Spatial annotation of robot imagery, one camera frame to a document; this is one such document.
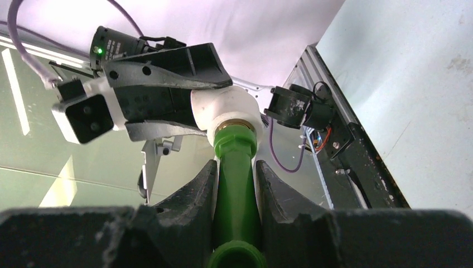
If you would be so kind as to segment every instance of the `green pipe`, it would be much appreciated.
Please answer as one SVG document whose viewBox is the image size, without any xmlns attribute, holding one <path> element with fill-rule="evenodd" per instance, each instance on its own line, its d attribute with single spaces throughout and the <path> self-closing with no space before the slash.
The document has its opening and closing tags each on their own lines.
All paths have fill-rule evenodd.
<svg viewBox="0 0 473 268">
<path fill-rule="evenodd" d="M 220 173 L 209 267 L 266 267 L 258 250 L 262 230 L 254 193 L 252 158 L 256 135 L 246 126 L 230 125 L 215 135 Z"/>
</svg>

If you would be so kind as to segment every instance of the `purple cable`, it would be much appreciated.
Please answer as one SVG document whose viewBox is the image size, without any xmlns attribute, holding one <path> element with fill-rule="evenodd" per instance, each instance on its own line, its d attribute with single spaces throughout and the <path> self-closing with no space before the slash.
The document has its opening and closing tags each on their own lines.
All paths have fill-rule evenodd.
<svg viewBox="0 0 473 268">
<path fill-rule="evenodd" d="M 8 23 L 7 23 L 6 21 L 0 21 L 0 25 L 5 25 L 5 26 L 7 26 Z M 58 43 L 58 42 L 54 41 L 53 39 L 50 39 L 49 37 L 46 37 L 46 36 L 44 36 L 44 35 L 42 35 L 42 34 L 40 34 L 40 33 L 37 33 L 37 32 L 35 32 L 35 31 L 32 31 L 32 30 L 30 30 L 30 29 L 28 29 L 28 28 L 25 28 L 25 27 L 20 26 L 20 25 L 17 25 L 16 27 L 17 27 L 18 29 L 24 31 L 24 32 L 27 32 L 27 33 L 30 34 L 30 35 L 34 35 L 34 36 L 38 37 L 39 39 L 43 39 L 44 41 L 49 42 L 49 43 L 51 43 L 51 44 L 57 46 L 59 49 L 62 49 L 62 50 L 64 50 L 64 51 L 66 51 L 66 52 L 69 52 L 69 53 L 74 54 L 74 55 L 79 55 L 79 56 L 82 56 L 82 57 L 85 57 L 85 58 L 88 58 L 88 57 L 89 57 L 89 55 L 88 55 L 87 53 L 85 53 L 85 52 L 82 52 L 82 51 L 80 51 L 80 50 L 73 49 L 72 47 L 69 47 L 69 46 L 63 45 L 63 44 L 61 44 L 61 43 Z"/>
<path fill-rule="evenodd" d="M 304 156 L 304 150 L 305 150 L 305 144 L 306 144 L 307 138 L 304 136 L 304 138 L 302 139 L 301 156 L 299 157 L 299 163 L 297 163 L 296 168 L 292 169 L 292 170 L 287 169 L 281 164 L 281 162 L 279 162 L 278 157 L 276 157 L 276 153 L 274 152 L 274 148 L 273 148 L 273 129 L 274 129 L 273 119 L 269 118 L 269 150 L 271 151 L 271 155 L 273 156 L 274 161 L 285 172 L 287 172 L 287 173 L 296 173 L 301 168 L 301 165 L 302 165 L 302 157 Z"/>
<path fill-rule="evenodd" d="M 8 9 L 7 27 L 10 39 L 18 50 L 23 62 L 25 62 L 41 78 L 46 88 L 53 88 L 55 83 L 59 81 L 59 77 L 46 68 L 37 58 L 31 56 L 28 51 L 26 51 L 23 44 L 21 44 L 20 37 L 18 36 L 16 22 L 18 10 L 22 2 L 23 0 L 12 0 L 10 8 Z"/>
<path fill-rule="evenodd" d="M 107 0 L 107 1 L 110 4 L 112 4 L 112 6 L 114 6 L 116 9 L 118 9 L 118 11 L 120 11 L 120 13 L 125 16 L 125 18 L 127 18 L 128 22 L 131 23 L 135 31 L 137 31 L 137 33 L 139 34 L 139 37 L 144 36 L 143 32 L 138 27 L 138 25 L 136 24 L 132 16 L 130 16 L 130 14 L 128 14 L 128 12 L 122 6 L 120 6 L 119 3 L 117 3 L 115 0 Z"/>
</svg>

